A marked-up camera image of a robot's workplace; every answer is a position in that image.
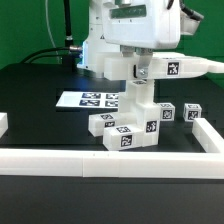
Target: black table surface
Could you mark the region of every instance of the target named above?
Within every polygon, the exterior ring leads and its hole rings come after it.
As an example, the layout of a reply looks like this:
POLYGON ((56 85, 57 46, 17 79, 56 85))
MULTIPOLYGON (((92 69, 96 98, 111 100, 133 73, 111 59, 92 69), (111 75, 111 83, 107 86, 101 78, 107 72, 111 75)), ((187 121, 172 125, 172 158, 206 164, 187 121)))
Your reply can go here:
MULTIPOLYGON (((59 65, 12 64, 0 71, 0 112, 9 129, 1 148, 106 150, 88 132, 89 114, 104 109, 56 108, 63 91, 119 92, 125 83, 90 78, 59 65)), ((184 103, 224 136, 224 90, 206 77, 160 80, 155 102, 176 107, 161 122, 158 146, 127 151, 204 153, 182 117, 184 103)), ((0 223, 224 223, 224 181, 0 177, 0 223)))

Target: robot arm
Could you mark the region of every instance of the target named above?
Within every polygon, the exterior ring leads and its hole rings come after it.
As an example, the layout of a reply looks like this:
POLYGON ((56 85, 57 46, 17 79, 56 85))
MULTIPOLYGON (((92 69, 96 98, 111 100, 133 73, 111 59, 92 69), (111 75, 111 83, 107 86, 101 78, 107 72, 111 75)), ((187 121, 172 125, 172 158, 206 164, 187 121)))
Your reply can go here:
POLYGON ((203 18, 177 0, 91 0, 89 15, 78 67, 103 77, 107 59, 135 61, 133 78, 147 78, 152 51, 176 48, 180 35, 194 34, 203 18))

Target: green wall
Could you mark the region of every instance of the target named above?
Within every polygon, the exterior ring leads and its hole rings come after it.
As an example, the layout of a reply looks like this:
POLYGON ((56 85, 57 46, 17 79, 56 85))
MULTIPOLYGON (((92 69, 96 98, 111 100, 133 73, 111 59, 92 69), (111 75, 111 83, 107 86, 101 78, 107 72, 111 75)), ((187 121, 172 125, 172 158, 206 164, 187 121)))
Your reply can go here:
MULTIPOLYGON (((45 20, 45 0, 0 1, 0 68, 17 63, 32 52, 52 47, 45 20)), ((73 36, 81 44, 88 35, 88 0, 70 2, 73 36)), ((205 19, 195 36, 182 37, 177 51, 224 62, 224 1, 185 0, 185 3, 201 12, 205 19)), ((49 0, 49 17, 55 43, 63 46, 63 0, 49 0)), ((224 87, 223 76, 212 77, 224 87)))

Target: black pole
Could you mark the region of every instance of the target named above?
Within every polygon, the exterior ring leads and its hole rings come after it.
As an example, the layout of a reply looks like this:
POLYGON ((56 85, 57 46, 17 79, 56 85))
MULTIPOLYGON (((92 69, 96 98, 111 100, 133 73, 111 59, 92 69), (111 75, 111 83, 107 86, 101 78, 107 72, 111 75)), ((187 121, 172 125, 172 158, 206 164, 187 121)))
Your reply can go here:
POLYGON ((65 46, 69 47, 70 45, 73 45, 69 0, 64 0, 64 9, 65 9, 65 31, 66 31, 65 46))

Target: white cable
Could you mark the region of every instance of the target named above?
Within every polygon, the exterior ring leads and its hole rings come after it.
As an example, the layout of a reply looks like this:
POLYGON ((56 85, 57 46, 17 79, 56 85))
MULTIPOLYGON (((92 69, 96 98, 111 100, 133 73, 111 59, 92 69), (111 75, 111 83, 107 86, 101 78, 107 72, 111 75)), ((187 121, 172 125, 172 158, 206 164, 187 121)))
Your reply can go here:
POLYGON ((51 33, 50 23, 49 23, 48 0, 45 0, 45 13, 46 13, 46 24, 47 24, 48 35, 49 35, 49 38, 51 40, 52 46, 54 48, 56 48, 56 45, 55 45, 55 42, 54 42, 54 39, 53 39, 53 36, 52 36, 52 33, 51 33))

